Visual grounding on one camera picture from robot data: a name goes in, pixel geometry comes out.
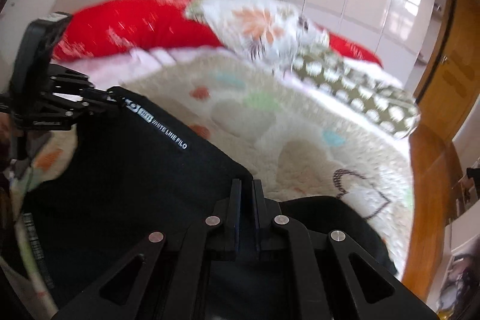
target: wooden door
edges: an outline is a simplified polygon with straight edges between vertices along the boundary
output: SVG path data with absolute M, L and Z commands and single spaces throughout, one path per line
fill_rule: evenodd
M 420 101 L 422 123 L 451 141 L 480 91 L 480 5 L 457 0 L 441 62 Z

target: floral pillow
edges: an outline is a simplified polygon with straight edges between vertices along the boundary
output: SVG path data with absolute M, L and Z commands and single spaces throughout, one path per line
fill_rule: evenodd
M 290 68 L 301 45 L 329 43 L 326 30 L 277 0 L 193 0 L 185 15 L 210 26 L 239 56 L 269 70 Z

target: black device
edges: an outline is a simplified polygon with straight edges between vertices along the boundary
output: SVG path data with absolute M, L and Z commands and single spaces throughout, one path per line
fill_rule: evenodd
M 86 75 L 50 63 L 70 19 L 65 13 L 38 19 L 23 37 L 9 91 L 0 97 L 0 111 L 10 114 L 16 128 L 13 139 L 21 140 L 16 158 L 26 156 L 25 132 L 67 130 L 84 115 L 115 115 L 122 105 L 121 97 L 96 90 Z M 72 102 L 55 93 L 83 99 Z M 291 319 L 438 318 L 347 234 L 310 231 L 264 197 L 260 180 L 253 181 L 245 197 L 241 185 L 233 180 L 230 197 L 185 232 L 169 237 L 161 227 L 150 232 L 54 320 L 203 319 L 210 264 L 236 260 L 241 211 L 253 222 L 258 261 L 275 259 L 285 267 Z M 17 318 L 28 319 L 8 283 L 2 286 Z

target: metal screw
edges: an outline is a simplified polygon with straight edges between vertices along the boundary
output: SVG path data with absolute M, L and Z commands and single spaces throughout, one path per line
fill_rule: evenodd
M 335 241 L 345 240 L 345 234 L 342 231 L 333 231 L 332 233 L 330 233 L 330 236 Z
M 273 221 L 275 221 L 279 226 L 284 226 L 285 224 L 289 223 L 290 219 L 287 216 L 279 214 L 278 216 L 275 216 Z
M 163 233 L 161 232 L 152 232 L 148 235 L 148 240 L 152 243 L 159 243 L 163 240 Z
M 208 226 L 217 226 L 220 224 L 220 219 L 217 216 L 210 216 L 205 219 L 205 224 Z

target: green polka dot fabric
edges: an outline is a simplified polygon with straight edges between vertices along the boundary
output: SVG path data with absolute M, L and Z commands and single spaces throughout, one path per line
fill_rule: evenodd
M 332 50 L 300 51 L 292 63 L 300 80 L 347 104 L 395 139 L 418 126 L 420 110 L 406 91 L 354 70 Z

